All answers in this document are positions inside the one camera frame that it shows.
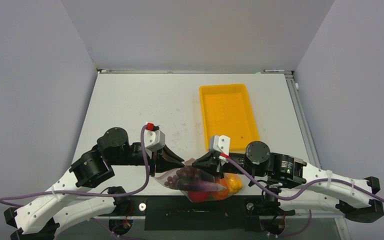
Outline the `yellow bell pepper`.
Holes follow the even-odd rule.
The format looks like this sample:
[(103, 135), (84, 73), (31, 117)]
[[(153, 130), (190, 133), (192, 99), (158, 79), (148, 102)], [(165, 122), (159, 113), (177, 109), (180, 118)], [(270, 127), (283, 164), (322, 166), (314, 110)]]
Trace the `yellow bell pepper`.
[(243, 189), (242, 180), (237, 174), (226, 173), (225, 181), (227, 183), (230, 195), (235, 195)]

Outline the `red tomato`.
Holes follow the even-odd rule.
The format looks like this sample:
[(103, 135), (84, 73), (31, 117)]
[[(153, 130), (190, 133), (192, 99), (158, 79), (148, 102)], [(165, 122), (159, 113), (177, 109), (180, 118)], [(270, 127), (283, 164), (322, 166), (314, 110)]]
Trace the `red tomato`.
[(188, 191), (187, 196), (193, 203), (202, 203), (208, 200), (210, 192)]

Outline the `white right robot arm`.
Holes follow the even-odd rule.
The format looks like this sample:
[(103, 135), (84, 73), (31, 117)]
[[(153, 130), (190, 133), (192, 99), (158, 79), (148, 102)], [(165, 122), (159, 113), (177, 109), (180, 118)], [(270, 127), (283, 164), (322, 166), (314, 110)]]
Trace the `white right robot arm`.
[(228, 153), (224, 144), (211, 147), (192, 166), (213, 176), (246, 176), (262, 190), (263, 209), (317, 210), (341, 213), (347, 220), (373, 223), (384, 216), (377, 198), (380, 181), (376, 177), (353, 179), (322, 170), (300, 158), (271, 152), (262, 141), (252, 141), (244, 153)]

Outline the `orange pumpkin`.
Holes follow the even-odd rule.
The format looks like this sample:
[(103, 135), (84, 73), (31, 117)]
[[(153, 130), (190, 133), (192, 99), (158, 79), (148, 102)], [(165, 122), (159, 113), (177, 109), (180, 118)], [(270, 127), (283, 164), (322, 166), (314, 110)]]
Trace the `orange pumpkin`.
[(221, 191), (212, 192), (211, 193), (212, 198), (214, 200), (217, 200), (217, 201), (227, 199), (229, 197), (229, 194), (230, 194), (230, 190), (229, 190), (229, 186), (228, 186), (227, 182), (225, 181), (224, 178), (218, 179), (216, 182), (218, 184), (222, 185), (223, 187), (225, 187), (225, 189), (221, 190)]

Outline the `clear pink-dotted zip bag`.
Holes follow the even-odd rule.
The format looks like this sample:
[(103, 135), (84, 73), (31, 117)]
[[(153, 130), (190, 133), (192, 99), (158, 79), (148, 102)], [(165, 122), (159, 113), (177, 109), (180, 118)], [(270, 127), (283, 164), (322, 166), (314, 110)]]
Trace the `clear pink-dotted zip bag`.
[(154, 179), (165, 188), (181, 192), (192, 203), (222, 201), (242, 191), (244, 185), (239, 175), (213, 176), (193, 167), (194, 161), (191, 158), (184, 167), (157, 173)]

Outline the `dark red grape bunch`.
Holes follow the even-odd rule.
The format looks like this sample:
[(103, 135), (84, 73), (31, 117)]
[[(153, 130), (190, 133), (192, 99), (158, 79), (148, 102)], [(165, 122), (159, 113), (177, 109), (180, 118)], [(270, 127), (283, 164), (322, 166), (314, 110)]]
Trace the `dark red grape bunch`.
[(174, 190), (188, 190), (189, 186), (204, 179), (204, 173), (193, 166), (178, 168), (165, 178), (163, 185)]

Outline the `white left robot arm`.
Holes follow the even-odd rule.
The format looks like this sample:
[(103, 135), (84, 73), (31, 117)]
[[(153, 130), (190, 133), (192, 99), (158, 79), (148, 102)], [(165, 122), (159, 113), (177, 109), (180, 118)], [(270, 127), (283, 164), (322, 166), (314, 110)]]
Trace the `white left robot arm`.
[(10, 238), (52, 240), (87, 219), (125, 214), (129, 197), (138, 190), (127, 192), (121, 186), (111, 186), (107, 193), (93, 192), (114, 177), (114, 166), (143, 166), (149, 182), (155, 174), (182, 168), (184, 160), (166, 146), (165, 135), (152, 123), (141, 128), (140, 141), (135, 143), (129, 142), (125, 129), (110, 128), (48, 190), (28, 194), (29, 203), (5, 210), (6, 223), (15, 229)]

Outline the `slim purple eggplant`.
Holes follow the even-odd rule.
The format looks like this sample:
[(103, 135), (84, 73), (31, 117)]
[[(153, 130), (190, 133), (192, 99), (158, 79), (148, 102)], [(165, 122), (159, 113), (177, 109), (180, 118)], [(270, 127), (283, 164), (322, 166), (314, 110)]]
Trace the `slim purple eggplant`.
[(179, 190), (187, 192), (217, 192), (226, 189), (222, 185), (215, 182), (186, 178), (178, 180), (176, 186)]

